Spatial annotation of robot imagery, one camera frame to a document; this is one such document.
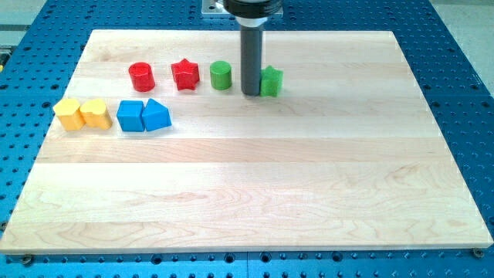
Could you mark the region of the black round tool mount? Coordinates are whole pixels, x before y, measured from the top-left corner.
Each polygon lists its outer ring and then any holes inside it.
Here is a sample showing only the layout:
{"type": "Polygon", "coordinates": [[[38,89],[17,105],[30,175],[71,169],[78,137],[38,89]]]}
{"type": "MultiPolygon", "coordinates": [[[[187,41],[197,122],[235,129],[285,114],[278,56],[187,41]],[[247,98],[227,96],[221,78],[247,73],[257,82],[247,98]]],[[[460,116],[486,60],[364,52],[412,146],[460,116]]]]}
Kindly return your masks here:
{"type": "Polygon", "coordinates": [[[283,6],[282,0],[224,0],[224,9],[235,16],[239,25],[260,27],[268,17],[276,14],[283,6]]]}

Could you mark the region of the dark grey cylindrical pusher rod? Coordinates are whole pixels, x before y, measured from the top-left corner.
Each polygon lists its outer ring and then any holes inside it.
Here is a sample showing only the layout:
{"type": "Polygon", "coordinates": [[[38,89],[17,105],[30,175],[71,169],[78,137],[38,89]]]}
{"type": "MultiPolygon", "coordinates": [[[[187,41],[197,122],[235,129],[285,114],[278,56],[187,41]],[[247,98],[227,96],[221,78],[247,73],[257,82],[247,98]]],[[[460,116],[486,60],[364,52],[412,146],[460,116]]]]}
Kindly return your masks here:
{"type": "Polygon", "coordinates": [[[258,27],[240,26],[241,90],[247,96],[258,96],[261,86],[262,34],[258,27]]]}

